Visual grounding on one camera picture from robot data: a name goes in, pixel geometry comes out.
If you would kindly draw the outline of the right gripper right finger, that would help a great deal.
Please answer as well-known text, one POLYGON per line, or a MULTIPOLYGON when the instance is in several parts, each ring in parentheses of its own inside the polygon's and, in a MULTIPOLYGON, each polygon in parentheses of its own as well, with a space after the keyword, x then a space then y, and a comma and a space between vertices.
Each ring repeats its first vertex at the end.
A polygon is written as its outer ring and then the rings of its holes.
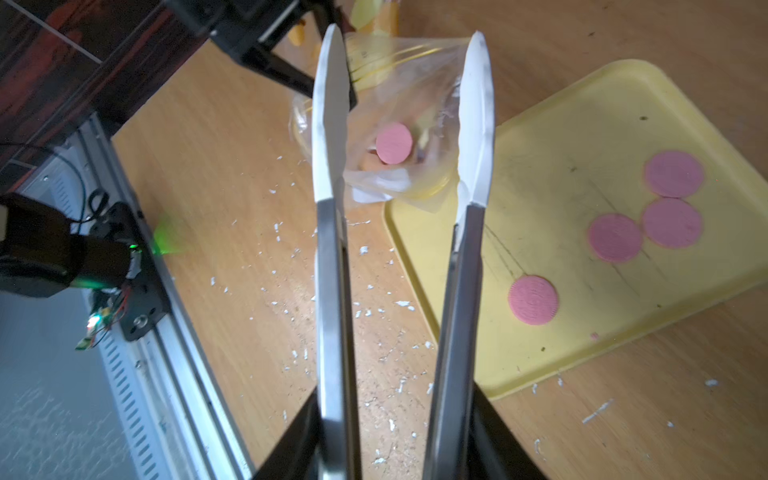
POLYGON ((469 479, 546 480, 477 384, 468 444, 469 479))

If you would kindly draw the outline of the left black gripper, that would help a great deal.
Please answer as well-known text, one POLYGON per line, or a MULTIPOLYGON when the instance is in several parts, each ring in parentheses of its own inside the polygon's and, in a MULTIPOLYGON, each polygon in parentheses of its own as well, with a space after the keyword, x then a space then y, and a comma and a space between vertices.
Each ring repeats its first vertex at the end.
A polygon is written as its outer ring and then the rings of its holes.
POLYGON ((233 61, 306 97, 314 78, 273 50, 310 13, 323 34, 335 24, 343 27, 341 9, 317 0, 169 0, 165 3, 197 37, 209 37, 233 61))

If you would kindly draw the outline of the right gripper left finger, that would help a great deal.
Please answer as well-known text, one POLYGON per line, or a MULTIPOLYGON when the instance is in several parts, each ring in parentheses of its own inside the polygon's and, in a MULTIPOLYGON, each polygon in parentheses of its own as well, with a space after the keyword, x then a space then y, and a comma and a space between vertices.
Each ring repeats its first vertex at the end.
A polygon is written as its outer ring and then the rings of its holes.
POLYGON ((317 389, 314 389, 252 479, 317 479, 320 434, 321 419, 317 389))

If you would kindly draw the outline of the metal tongs white tips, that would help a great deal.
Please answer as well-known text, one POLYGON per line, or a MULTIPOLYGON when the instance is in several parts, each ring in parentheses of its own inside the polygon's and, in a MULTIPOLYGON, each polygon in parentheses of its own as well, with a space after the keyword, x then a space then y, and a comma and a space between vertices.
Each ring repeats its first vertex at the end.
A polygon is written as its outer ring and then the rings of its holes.
MULTIPOLYGON (((317 209, 315 301, 318 475, 361 476, 357 381, 351 318, 345 182, 350 72, 344 38, 325 31, 312 95, 312 181, 317 209)), ((424 475, 458 478, 467 471, 473 412, 476 336, 482 286, 482 232, 495 143, 494 87, 485 37, 468 45, 460 83, 457 213, 441 322, 424 475)))

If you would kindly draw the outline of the clear resealable bag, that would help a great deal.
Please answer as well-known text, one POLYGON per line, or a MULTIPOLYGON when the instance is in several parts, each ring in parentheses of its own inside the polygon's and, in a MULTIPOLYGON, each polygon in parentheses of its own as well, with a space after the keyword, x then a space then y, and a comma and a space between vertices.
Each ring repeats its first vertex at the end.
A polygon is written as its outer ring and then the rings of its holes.
POLYGON ((348 116, 344 170, 348 207, 399 200, 426 211, 442 203, 456 174, 459 93, 466 38, 346 37, 357 104, 348 116), (386 165, 378 132, 404 124, 413 137, 408 159, 386 165))
POLYGON ((344 6, 348 10, 342 11, 342 19, 348 31, 381 36, 398 34, 399 1, 342 1, 344 6))

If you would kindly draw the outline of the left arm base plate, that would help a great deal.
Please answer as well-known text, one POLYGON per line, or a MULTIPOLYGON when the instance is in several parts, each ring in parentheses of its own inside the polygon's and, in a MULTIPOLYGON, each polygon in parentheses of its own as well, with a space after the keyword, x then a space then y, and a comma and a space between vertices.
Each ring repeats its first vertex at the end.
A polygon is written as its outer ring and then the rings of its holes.
POLYGON ((154 251, 144 238, 133 210, 125 202, 116 202, 109 207, 91 228, 91 233, 126 245, 129 263, 127 274, 115 287, 92 291, 90 302, 97 319, 89 323, 89 328, 96 334, 120 329, 125 340, 137 341, 171 312, 154 251))

